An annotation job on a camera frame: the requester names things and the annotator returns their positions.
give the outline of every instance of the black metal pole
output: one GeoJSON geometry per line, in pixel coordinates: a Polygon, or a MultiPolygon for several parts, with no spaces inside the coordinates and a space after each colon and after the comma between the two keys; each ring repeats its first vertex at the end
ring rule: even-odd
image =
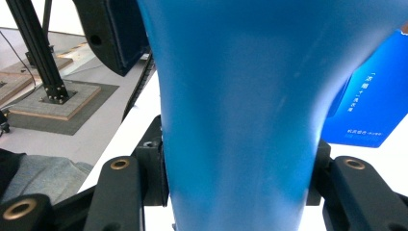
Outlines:
{"type": "Polygon", "coordinates": [[[42,32],[44,33],[45,38],[47,39],[48,45],[50,44],[48,40],[48,30],[50,27],[51,6],[52,6],[52,0],[45,0],[44,16],[42,17],[42,32]]]}
{"type": "Polygon", "coordinates": [[[68,97],[31,0],[6,0],[50,99],[68,97]]]}

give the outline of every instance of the black metal frame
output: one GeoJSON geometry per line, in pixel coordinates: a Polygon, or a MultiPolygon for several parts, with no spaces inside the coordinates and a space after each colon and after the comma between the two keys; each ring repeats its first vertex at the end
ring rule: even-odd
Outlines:
{"type": "Polygon", "coordinates": [[[48,39],[41,29],[33,3],[31,0],[6,1],[21,36],[33,58],[48,98],[58,100],[57,102],[59,102],[60,99],[68,98],[69,95],[65,88],[64,81],[51,55],[48,39]]]}
{"type": "MultiPolygon", "coordinates": [[[[168,199],[161,136],[158,116],[131,157],[104,165],[96,187],[54,207],[44,195],[20,196],[0,206],[0,227],[3,231],[144,230],[143,206],[166,206],[168,199]],[[37,202],[32,212],[4,219],[5,211],[28,198],[37,202]]],[[[408,197],[393,192],[367,162],[353,157],[332,160],[324,141],[319,144],[307,205],[319,205],[322,196],[329,231],[408,230],[408,197]]]]}
{"type": "Polygon", "coordinates": [[[44,15],[42,17],[42,32],[44,33],[45,38],[47,39],[48,45],[50,45],[50,42],[48,40],[48,30],[50,27],[51,7],[52,7],[52,0],[45,0],[44,15]]]}

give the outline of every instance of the wooden platform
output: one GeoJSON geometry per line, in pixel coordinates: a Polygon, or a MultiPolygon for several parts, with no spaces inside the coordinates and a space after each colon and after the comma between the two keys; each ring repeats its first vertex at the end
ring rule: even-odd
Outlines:
{"type": "Polygon", "coordinates": [[[33,80],[30,76],[0,76],[0,105],[15,96],[33,80]]]}
{"type": "Polygon", "coordinates": [[[10,112],[26,116],[70,120],[101,91],[101,88],[95,85],[73,83],[65,83],[65,85],[67,90],[75,90],[77,93],[62,105],[42,102],[40,99],[47,96],[45,90],[39,89],[11,107],[10,112]]]}
{"type": "MultiPolygon", "coordinates": [[[[54,61],[58,70],[73,63],[72,59],[68,58],[54,58],[54,61]]],[[[23,62],[29,67],[31,73],[34,75],[34,78],[40,80],[37,69],[32,68],[27,60],[23,60],[23,62]]],[[[1,69],[0,76],[30,76],[30,72],[28,72],[27,68],[21,62],[18,62],[1,69]]]]}

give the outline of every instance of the blue box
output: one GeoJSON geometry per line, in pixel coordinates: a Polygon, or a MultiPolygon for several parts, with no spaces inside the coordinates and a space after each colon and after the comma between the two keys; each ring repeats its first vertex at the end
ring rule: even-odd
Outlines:
{"type": "Polygon", "coordinates": [[[322,138],[379,147],[408,113],[408,36],[396,31],[344,84],[322,138]]]}

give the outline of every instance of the black cable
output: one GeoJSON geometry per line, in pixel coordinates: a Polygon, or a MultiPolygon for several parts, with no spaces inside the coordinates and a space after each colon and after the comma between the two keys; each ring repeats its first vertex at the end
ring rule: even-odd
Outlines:
{"type": "Polygon", "coordinates": [[[147,79],[150,76],[150,71],[153,68],[154,68],[154,59],[153,59],[152,51],[150,50],[149,56],[147,58],[146,64],[144,65],[143,71],[141,72],[138,83],[136,84],[136,87],[133,90],[132,95],[130,96],[130,98],[129,98],[127,104],[126,104],[125,111],[123,112],[122,121],[129,114],[130,110],[135,105],[136,100],[138,100],[139,95],[141,94],[141,91],[143,90],[144,86],[147,83],[147,79]]]}

